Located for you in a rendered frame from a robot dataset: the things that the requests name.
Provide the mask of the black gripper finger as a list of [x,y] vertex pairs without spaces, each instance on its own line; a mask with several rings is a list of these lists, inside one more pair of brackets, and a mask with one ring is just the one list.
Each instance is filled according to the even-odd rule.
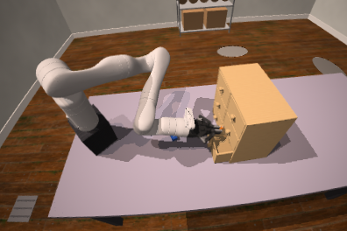
[[[213,124],[211,124],[211,121],[208,120],[207,118],[203,117],[202,115],[199,115],[199,116],[197,117],[197,119],[200,120],[199,125],[201,125],[201,126],[206,126],[206,128],[208,128],[208,127],[209,127],[210,129],[220,129],[220,128],[221,128],[221,126],[219,126],[219,125],[213,125]],[[206,121],[206,122],[205,122],[205,121]]]
[[[200,131],[208,131],[208,133],[206,135],[209,136],[202,136],[200,137],[200,139],[203,141],[202,143],[205,144],[206,142],[208,142],[215,134],[221,134],[223,132],[222,129],[210,129],[210,128],[200,128]],[[210,133],[209,133],[210,132]]]

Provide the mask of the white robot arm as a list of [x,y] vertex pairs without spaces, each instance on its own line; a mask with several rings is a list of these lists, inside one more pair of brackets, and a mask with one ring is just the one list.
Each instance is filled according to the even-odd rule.
[[134,131],[141,136],[187,137],[189,130],[195,128],[191,108],[185,109],[184,118],[155,119],[159,91],[169,63],[168,50],[159,47],[139,58],[109,56],[96,66],[80,71],[72,71],[61,59],[45,59],[39,63],[36,76],[45,92],[54,97],[65,112],[66,118],[77,129],[90,131],[97,126],[99,118],[83,90],[137,74],[151,73],[140,96]]

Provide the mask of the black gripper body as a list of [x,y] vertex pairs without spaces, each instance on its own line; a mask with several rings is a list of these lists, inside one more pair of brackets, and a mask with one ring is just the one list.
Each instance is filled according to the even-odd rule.
[[200,120],[198,120],[198,119],[194,119],[194,120],[197,122],[197,124],[195,123],[195,129],[194,130],[190,129],[187,137],[200,138],[200,137],[205,136],[207,131],[200,131],[200,128],[206,128],[206,126],[199,125]]

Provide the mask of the tan wooden chest of drawers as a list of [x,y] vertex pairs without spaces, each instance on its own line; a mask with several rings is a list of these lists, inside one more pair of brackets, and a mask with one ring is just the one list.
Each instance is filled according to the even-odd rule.
[[246,124],[229,163],[266,158],[297,115],[258,63],[220,71]]

